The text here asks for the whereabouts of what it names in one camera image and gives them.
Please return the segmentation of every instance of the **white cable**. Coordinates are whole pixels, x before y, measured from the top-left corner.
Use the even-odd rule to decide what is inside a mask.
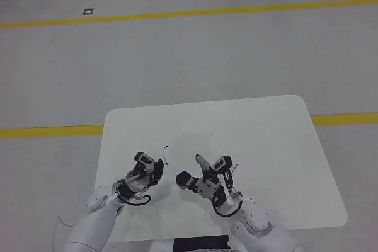
[[[69,225],[63,222],[62,218],[58,215],[56,218],[56,223],[55,223],[55,231],[53,232],[53,237],[52,237],[52,252],[55,252],[55,237],[56,237],[56,229],[57,229],[57,223],[60,223],[65,226],[65,227],[74,227],[75,225]]]

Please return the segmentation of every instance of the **yellow line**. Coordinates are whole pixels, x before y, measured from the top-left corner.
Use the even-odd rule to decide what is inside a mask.
[[[378,113],[313,115],[315,127],[334,127],[378,124]],[[47,128],[2,129],[0,139],[24,139],[42,137],[86,137],[102,135],[103,125],[63,126]]]
[[[347,125],[378,124],[378,113],[344,114],[344,115],[313,115],[315,127],[333,127]]]
[[[61,25],[82,25],[89,23],[111,23],[122,21],[137,20],[157,20],[165,18],[184,18],[190,16],[215,16],[227,14],[245,14],[245,13],[264,13],[271,11],[298,11],[303,9],[323,9],[338,8],[350,6],[369,6],[378,4],[378,0],[348,0],[337,2],[320,2],[320,3],[299,3],[288,5],[272,5],[272,6],[254,6],[227,9],[201,9],[197,11],[176,11],[167,13],[147,13],[135,14],[127,16],[102,16],[91,18],[80,18],[74,20],[48,20],[48,21],[31,21],[24,23],[1,23],[0,29],[16,29],[41,26],[61,26]]]
[[[0,130],[0,139],[82,137],[90,135],[102,135],[102,131],[103,125],[2,129]]]

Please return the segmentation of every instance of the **black cable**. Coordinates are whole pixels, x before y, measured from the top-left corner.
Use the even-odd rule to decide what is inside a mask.
[[[238,213],[238,211],[241,210],[241,207],[242,207],[242,200],[239,202],[238,208],[235,209],[234,212],[232,212],[232,213],[230,213],[230,214],[227,214],[227,215],[224,215],[224,214],[222,214],[222,213],[220,213],[220,212],[217,211],[217,208],[216,208],[215,205],[214,205],[214,200],[215,200],[215,199],[216,199],[216,196],[213,196],[213,200],[212,200],[213,210],[214,210],[214,212],[215,212],[218,216],[220,216],[220,217],[223,217],[223,218],[229,218],[229,217],[233,216],[234,214]]]
[[[237,168],[238,164],[235,165],[234,169],[232,169],[231,174],[234,174],[235,169]]]
[[[164,149],[163,149],[163,156],[164,156],[164,162],[165,162],[164,165],[166,165],[166,170],[168,171],[168,170],[169,170],[169,166],[168,166],[168,163],[166,162],[166,158],[165,158],[165,149],[166,149],[166,148],[168,148],[168,146],[165,146],[165,147],[164,147]]]
[[[143,198],[148,198],[148,201],[146,202],[143,202],[143,203],[131,203],[131,202],[128,202],[127,200],[125,200],[123,197],[121,197],[120,195],[118,196],[118,199],[120,199],[120,201],[122,201],[123,203],[125,203],[126,205],[131,205],[133,207],[140,207],[142,205],[147,205],[147,203],[150,202],[151,200],[151,196],[150,195],[144,195]]]

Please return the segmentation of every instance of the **wire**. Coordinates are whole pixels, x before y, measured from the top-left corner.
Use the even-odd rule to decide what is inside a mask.
[[[164,149],[163,149],[163,156],[164,156],[164,162],[165,162],[164,165],[166,165],[166,170],[168,171],[168,170],[169,170],[169,166],[168,166],[168,163],[166,162],[166,158],[165,158],[165,149],[166,149],[166,148],[168,148],[168,146],[165,146],[165,147],[164,147]]]
[[[230,213],[230,214],[227,214],[227,215],[224,215],[224,214],[220,213],[219,211],[217,211],[217,208],[215,207],[215,203],[214,203],[214,202],[215,202],[215,199],[216,199],[216,196],[214,195],[214,196],[213,196],[213,200],[212,200],[213,210],[214,210],[214,212],[215,212],[218,216],[220,216],[220,217],[223,217],[223,218],[229,218],[229,217],[233,216],[234,214],[238,213],[238,211],[241,210],[241,207],[242,207],[242,200],[239,202],[239,205],[238,205],[237,209],[235,209],[234,212],[232,212],[232,213]]]
[[[234,169],[232,169],[231,174],[234,174],[235,169],[237,168],[238,164],[235,165]]]
[[[74,227],[75,225],[69,225],[63,222],[62,218],[58,215],[56,218],[56,223],[55,223],[55,231],[53,232],[53,237],[52,237],[52,252],[55,252],[55,237],[56,237],[56,229],[57,229],[57,224],[60,223],[65,226],[65,227]]]
[[[147,205],[147,203],[150,202],[151,200],[151,196],[150,195],[144,195],[143,198],[148,198],[148,200],[146,202],[143,202],[143,203],[131,203],[131,202],[128,202],[127,200],[125,200],[123,197],[119,197],[118,196],[118,199],[120,199],[120,201],[122,201],[123,203],[125,203],[126,205],[131,205],[133,207],[140,207],[142,205]]]

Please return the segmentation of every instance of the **black base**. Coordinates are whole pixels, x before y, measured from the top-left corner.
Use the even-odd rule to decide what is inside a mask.
[[[174,239],[173,252],[187,252],[198,249],[231,249],[228,236],[202,236]]]

